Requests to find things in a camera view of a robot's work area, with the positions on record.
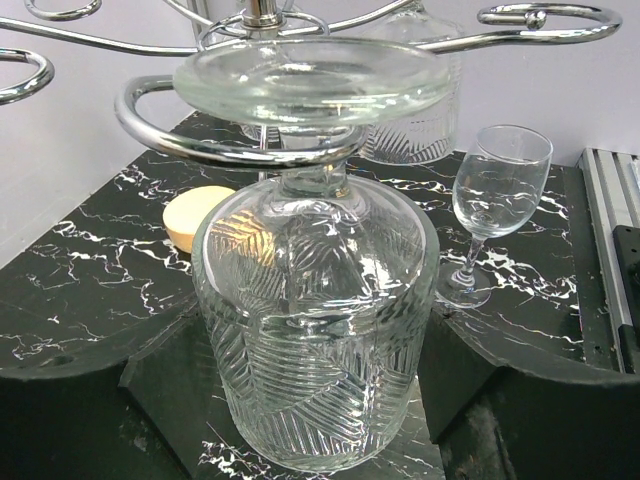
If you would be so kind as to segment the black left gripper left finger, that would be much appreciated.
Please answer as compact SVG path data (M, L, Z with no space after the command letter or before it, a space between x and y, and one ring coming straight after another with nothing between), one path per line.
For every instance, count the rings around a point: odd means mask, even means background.
M193 479L215 362L188 299L1 372L4 479Z

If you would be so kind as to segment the patterned glass goblet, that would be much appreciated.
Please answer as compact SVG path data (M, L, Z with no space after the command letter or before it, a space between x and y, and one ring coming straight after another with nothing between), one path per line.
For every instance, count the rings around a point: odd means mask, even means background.
M414 1L367 27L363 36L399 43L431 43L458 38L461 27L427 12L421 1ZM448 96L431 108L412 116L369 128L361 156L386 164L427 164L441 160L454 150L459 116L459 89L462 58L458 53L443 54L451 76Z

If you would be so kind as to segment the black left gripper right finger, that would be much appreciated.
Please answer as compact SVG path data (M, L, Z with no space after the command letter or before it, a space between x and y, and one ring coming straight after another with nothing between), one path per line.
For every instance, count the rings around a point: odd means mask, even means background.
M448 479L636 479L639 378L432 313L419 364Z

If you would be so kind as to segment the chrome wine glass rack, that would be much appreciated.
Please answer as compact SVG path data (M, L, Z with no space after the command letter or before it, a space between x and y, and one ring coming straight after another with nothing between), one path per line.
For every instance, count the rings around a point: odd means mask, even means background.
M491 31L450 40L404 44L353 38L347 30L382 16L381 10L325 24L286 30L284 12L256 1L238 16L245 27L211 46L152 47L5 18L4 29L121 53L179 57L171 75L130 80L114 109L122 128L146 147L218 168L259 171L299 169L340 161L356 152L369 125L424 111L451 91L439 57L497 45L564 45L614 34L621 16L610 9L561 3L518 3L483 9ZM327 135L304 150L226 146L164 131L137 112L149 93L174 91L196 110L231 122Z

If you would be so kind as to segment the frosted short goblet front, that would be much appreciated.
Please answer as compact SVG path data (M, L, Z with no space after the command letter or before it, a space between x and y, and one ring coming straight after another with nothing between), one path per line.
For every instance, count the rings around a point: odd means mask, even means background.
M277 128L285 150L328 142ZM193 281L234 423L270 461L356 466L406 415L439 265L407 196L346 158L289 170L218 204Z

